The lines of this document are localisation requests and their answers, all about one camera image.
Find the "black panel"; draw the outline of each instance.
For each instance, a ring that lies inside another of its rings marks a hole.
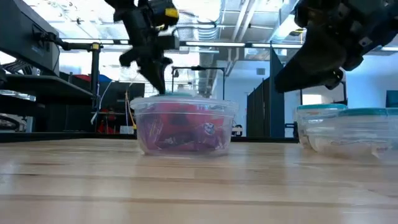
[[[254,91],[254,101],[256,101],[256,107],[254,108],[254,136],[264,136],[264,94],[263,84],[261,83]]]
[[[254,136],[254,92],[248,96],[248,105],[246,111],[246,136]]]
[[[262,136],[269,137],[271,135],[271,117],[269,116],[271,113],[271,101],[270,101],[270,88],[269,88],[269,78],[264,80],[263,82],[264,89],[263,89],[263,95],[264,95],[264,132]]]
[[[269,77],[270,82],[270,101],[271,101],[271,112],[270,112],[270,127],[271,133],[269,137],[272,138],[284,138],[285,137],[285,95],[284,93],[278,93],[275,88],[274,78],[283,69],[283,65],[280,62],[278,55],[274,49],[271,48],[271,72]]]
[[[386,108],[398,107],[398,91],[387,90],[386,93]]]
[[[34,39],[34,33],[58,32],[21,0],[0,0],[0,51],[58,75],[58,47]]]
[[[3,90],[36,96],[38,103],[91,105],[92,94],[59,77],[37,75],[6,75]]]

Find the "yellow sticker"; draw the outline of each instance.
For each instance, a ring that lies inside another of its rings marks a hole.
[[[92,48],[94,50],[98,50],[98,49],[100,49],[100,45],[99,44],[93,44]]]
[[[174,8],[167,8],[165,11],[165,15],[169,17],[178,18],[178,10]]]

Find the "computer monitor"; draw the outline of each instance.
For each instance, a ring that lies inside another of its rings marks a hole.
[[[109,83],[100,83],[99,94],[102,96]],[[102,108],[113,108],[115,111],[125,111],[126,103],[126,90],[129,92],[129,100],[133,100],[137,97],[144,97],[145,94],[145,83],[112,83],[106,94],[103,97],[101,107]]]
[[[58,35],[57,30],[23,0],[0,0],[0,51],[45,74],[59,76],[59,48],[54,43],[35,40],[34,33],[38,32]]]

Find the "window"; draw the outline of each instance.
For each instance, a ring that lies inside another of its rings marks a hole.
[[[322,103],[322,95],[304,94],[303,105],[314,105]]]

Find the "cable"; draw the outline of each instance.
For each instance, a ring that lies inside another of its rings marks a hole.
[[[124,106],[125,106],[125,108],[126,108],[126,128],[127,128],[126,132],[129,133],[129,115],[128,115],[128,113],[127,113],[127,104],[128,104],[128,102],[127,102],[127,95],[126,95],[125,102],[126,102],[126,103],[124,104]]]
[[[129,105],[129,114],[130,114],[130,118],[131,118],[131,123],[132,123],[132,128],[137,128],[136,123],[134,122],[134,119],[132,118],[132,114],[131,114],[131,110],[130,110],[130,99],[128,96],[128,91],[126,91],[126,99],[127,99],[127,104]]]
[[[112,82],[113,82],[113,81],[111,81],[111,82],[108,84],[108,86],[106,87],[104,93],[103,93],[102,96],[101,96],[101,99],[99,100],[99,110],[101,109],[102,99],[104,98],[105,93],[106,93],[106,91],[108,90],[108,88],[111,86]]]
[[[111,86],[112,82],[113,82],[113,81],[111,81],[111,82],[108,84],[108,86],[106,87],[104,93],[102,94],[101,99],[99,100],[99,107],[98,107],[98,110],[101,109],[102,99],[104,98],[105,93],[106,93],[106,91],[108,90],[108,88]],[[92,117],[91,121],[90,121],[91,124],[94,124],[94,120],[95,120],[95,118],[96,118],[97,116],[98,116],[98,113],[96,112],[96,113],[94,114],[94,116]]]

